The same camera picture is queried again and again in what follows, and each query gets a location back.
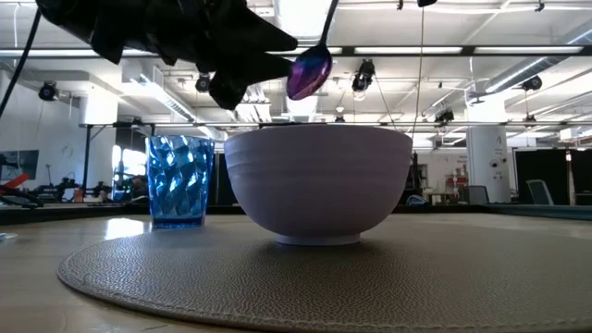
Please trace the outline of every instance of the spotlight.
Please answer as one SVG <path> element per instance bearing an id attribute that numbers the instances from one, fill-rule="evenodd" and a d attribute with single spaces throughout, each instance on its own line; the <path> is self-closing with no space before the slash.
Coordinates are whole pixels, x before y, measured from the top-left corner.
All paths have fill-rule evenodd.
<path id="1" fill-rule="evenodd" d="M 454 112 L 452 112 L 452 109 L 447 108 L 436 113 L 436 118 L 434 119 L 434 122 L 447 123 L 452 120 L 454 120 Z"/>
<path id="2" fill-rule="evenodd" d="M 200 78 L 195 83 L 195 89 L 200 93 L 207 93 L 210 91 L 210 74 L 200 73 Z"/>
<path id="3" fill-rule="evenodd" d="M 53 81 L 45 81 L 43 87 L 39 91 L 39 98 L 45 102 L 57 101 L 59 98 L 59 90 L 56 88 L 56 83 Z"/>
<path id="4" fill-rule="evenodd" d="M 422 6 L 432 6 L 434 5 L 438 0 L 417 0 L 417 5 L 422 7 Z"/>
<path id="5" fill-rule="evenodd" d="M 537 122 L 537 119 L 535 118 L 535 115 L 529 115 L 526 114 L 526 118 L 524 119 L 524 122 Z M 530 127 L 534 127 L 535 124 L 533 125 L 525 125 L 526 128 L 530 128 Z"/>
<path id="6" fill-rule="evenodd" d="M 363 59 L 362 65 L 355 73 L 351 88 L 356 92 L 365 92 L 366 89 L 372 84 L 372 77 L 375 76 L 375 68 L 372 59 Z"/>
<path id="7" fill-rule="evenodd" d="M 543 80 L 538 77 L 538 75 L 524 81 L 520 88 L 522 88 L 525 92 L 532 90 L 537 91 L 543 86 Z"/>

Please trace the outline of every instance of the blue glass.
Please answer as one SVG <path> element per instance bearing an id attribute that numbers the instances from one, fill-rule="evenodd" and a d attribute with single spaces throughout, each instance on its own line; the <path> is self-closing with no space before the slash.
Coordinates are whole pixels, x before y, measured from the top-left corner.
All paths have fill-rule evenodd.
<path id="1" fill-rule="evenodd" d="M 154 228 L 202 226 L 214 163 L 214 142 L 184 135 L 146 139 Z"/>

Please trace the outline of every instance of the fluorescent light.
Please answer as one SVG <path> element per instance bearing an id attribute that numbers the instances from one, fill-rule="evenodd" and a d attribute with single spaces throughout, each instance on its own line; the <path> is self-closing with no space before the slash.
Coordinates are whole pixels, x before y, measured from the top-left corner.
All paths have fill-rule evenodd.
<path id="1" fill-rule="evenodd" d="M 291 51 L 281 51 L 281 52 L 269 52 L 271 55 L 278 55 L 278 56 L 297 56 L 304 51 L 308 50 L 310 47 L 296 47 L 294 50 Z M 328 47 L 329 53 L 332 55 L 339 55 L 341 54 L 341 47 Z"/>
<path id="2" fill-rule="evenodd" d="M 495 46 L 477 47 L 475 53 L 480 54 L 576 54 L 582 46 Z"/>
<path id="3" fill-rule="evenodd" d="M 273 18 L 276 15 L 276 10 L 272 6 L 252 6 L 249 9 L 260 18 Z"/>
<path id="4" fill-rule="evenodd" d="M 455 140 L 455 141 L 453 141 L 453 142 L 444 142 L 443 144 L 445 144 L 445 145 L 455 145 L 456 143 L 458 143 L 458 142 L 462 142 L 462 141 L 464 141 L 465 139 L 466 139 L 466 138 L 460 138 L 460 139 L 458 139 L 458 140 Z"/>
<path id="5" fill-rule="evenodd" d="M 155 124 L 157 127 L 172 127 L 172 128 L 176 128 L 176 127 L 193 127 L 193 124 L 191 123 L 187 123 L 187 124 Z"/>
<path id="6" fill-rule="evenodd" d="M 402 46 L 402 47 L 356 47 L 355 54 L 376 55 L 412 55 L 424 53 L 427 55 L 456 55 L 463 50 L 460 46 Z"/>
<path id="7" fill-rule="evenodd" d="M 0 50 L 0 57 L 19 58 L 22 56 L 22 50 Z M 153 57 L 158 56 L 149 52 L 126 49 L 123 50 L 123 57 Z M 84 58 L 100 58 L 92 49 L 36 49 L 29 52 L 30 58 L 47 58 L 47 57 L 84 57 Z"/>
<path id="8" fill-rule="evenodd" d="M 204 123 L 207 127 L 259 127 L 259 123 Z"/>

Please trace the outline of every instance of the desk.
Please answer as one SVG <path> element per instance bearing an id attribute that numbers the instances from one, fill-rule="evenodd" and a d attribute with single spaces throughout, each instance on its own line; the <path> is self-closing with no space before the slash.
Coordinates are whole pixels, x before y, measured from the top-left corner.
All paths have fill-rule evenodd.
<path id="1" fill-rule="evenodd" d="M 528 229 L 592 239 L 592 225 L 551 218 L 488 214 L 393 215 L 393 221 Z M 1 226 L 17 233 L 0 241 L 0 332 L 237 333 L 238 329 L 194 325 L 139 314 L 98 302 L 65 287 L 58 264 L 78 249 L 150 231 L 149 216 L 116 216 Z M 206 224 L 247 222 L 247 216 L 209 216 Z"/>

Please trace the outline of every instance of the hanging cable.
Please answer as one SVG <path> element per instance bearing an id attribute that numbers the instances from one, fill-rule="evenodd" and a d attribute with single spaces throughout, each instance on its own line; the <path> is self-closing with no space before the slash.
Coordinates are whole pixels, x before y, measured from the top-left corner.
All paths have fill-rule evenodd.
<path id="1" fill-rule="evenodd" d="M 390 113 L 389 105 L 387 104 L 387 100 L 385 99 L 385 94 L 382 93 L 382 88 L 380 88 L 380 81 L 378 81 L 378 76 L 376 75 L 376 73 L 374 74 L 374 79 L 376 80 L 376 85 L 378 86 L 378 91 L 380 92 L 380 97 L 382 97 L 382 103 L 384 103 L 385 107 L 387 108 L 388 117 L 390 118 L 390 122 L 392 123 L 392 127 L 394 127 L 395 130 L 397 130 L 397 125 L 395 125 L 395 119 L 392 117 L 392 114 Z"/>
<path id="2" fill-rule="evenodd" d="M 417 75 L 417 100 L 415 101 L 415 118 L 413 119 L 413 130 L 411 132 L 411 140 L 415 137 L 415 126 L 417 125 L 417 118 L 419 117 L 419 98 L 422 88 L 422 66 L 424 64 L 424 24 L 426 11 L 422 8 L 422 30 L 421 30 L 421 42 L 419 44 L 419 73 Z"/>
<path id="3" fill-rule="evenodd" d="M 12 15 L 12 27 L 15 32 L 15 49 L 19 48 L 19 31 L 17 30 L 17 14 L 19 13 L 20 4 L 15 6 L 15 12 Z M 12 66 L 17 66 L 17 59 L 12 63 Z"/>
<path id="4" fill-rule="evenodd" d="M 12 91 L 15 89 L 17 85 L 17 81 L 19 80 L 20 72 L 22 71 L 23 67 L 25 66 L 25 62 L 27 61 L 27 57 L 29 56 L 29 51 L 33 46 L 33 40 L 35 39 L 35 34 L 37 33 L 37 28 L 39 28 L 39 21 L 41 20 L 41 11 L 37 9 L 35 13 L 35 19 L 33 20 L 33 24 L 31 26 L 31 32 L 29 32 L 29 39 L 27 40 L 27 44 L 25 45 L 25 49 L 22 52 L 22 56 L 18 62 L 17 67 L 15 68 L 14 73 L 12 74 L 12 79 L 8 83 L 8 88 L 6 88 L 6 92 L 2 99 L 2 104 L 0 104 L 0 119 L 4 114 L 6 106 L 8 105 L 8 100 L 10 99 L 10 95 Z"/>

